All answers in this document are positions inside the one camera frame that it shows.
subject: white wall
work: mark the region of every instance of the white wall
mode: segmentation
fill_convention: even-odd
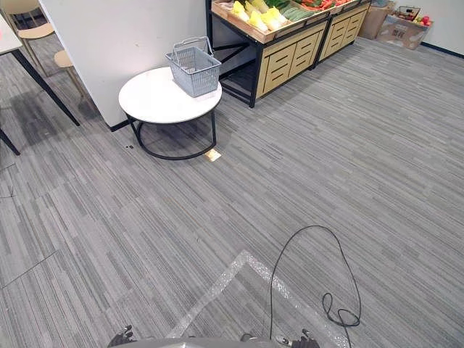
[[[125,120],[117,102],[124,83],[167,65],[165,53],[204,36],[202,0],[40,0],[99,108],[112,126]]]
[[[464,0],[396,0],[398,5],[420,7],[420,16],[435,23],[424,42],[464,54]]]

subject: floor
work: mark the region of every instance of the floor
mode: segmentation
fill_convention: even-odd
[[[108,131],[53,66],[56,37],[34,44],[82,126],[0,57],[22,152],[0,144],[0,347],[105,347],[126,323],[266,336],[270,270],[312,224],[359,285],[353,347],[464,346],[464,60],[359,39],[254,109],[224,95],[217,161],[166,162]],[[347,347],[320,303],[358,306],[331,236],[295,239],[276,275],[274,333]]]

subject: white round table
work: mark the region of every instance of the white round table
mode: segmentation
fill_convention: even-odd
[[[187,160],[208,152],[216,145],[214,110],[222,94],[223,89],[219,83],[215,91],[192,98],[174,82],[170,68],[161,67],[131,78],[119,92],[119,104],[142,149],[164,160]],[[165,156],[150,151],[141,140],[141,128],[144,123],[179,124],[195,120],[208,113],[211,115],[212,143],[200,152],[182,157]],[[133,124],[136,121],[138,121],[137,128]]]

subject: shopping basket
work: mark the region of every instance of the shopping basket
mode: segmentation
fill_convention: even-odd
[[[204,42],[203,49],[192,44]],[[174,81],[192,97],[215,91],[219,81],[220,62],[213,57],[208,37],[189,38],[166,54]]]

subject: floor tape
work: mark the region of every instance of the floor tape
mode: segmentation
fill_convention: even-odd
[[[248,264],[261,278],[266,282],[270,282],[272,276],[271,270],[263,263],[253,257],[248,251],[242,251],[236,259],[227,267],[223,274],[214,282],[211,289],[204,294],[200,300],[189,310],[189,312],[179,321],[179,324],[166,336],[166,338],[181,337],[188,326],[192,323],[195,317],[213,301],[220,293],[224,291],[226,286],[236,277],[239,271]],[[334,335],[331,329],[321,323],[320,315],[309,307],[302,299],[292,295],[289,288],[283,281],[274,276],[273,289],[277,291],[283,298],[290,301],[291,305],[296,308],[308,321],[313,325],[317,325],[320,331],[326,332],[327,337],[340,348],[347,348],[348,341],[344,336]]]

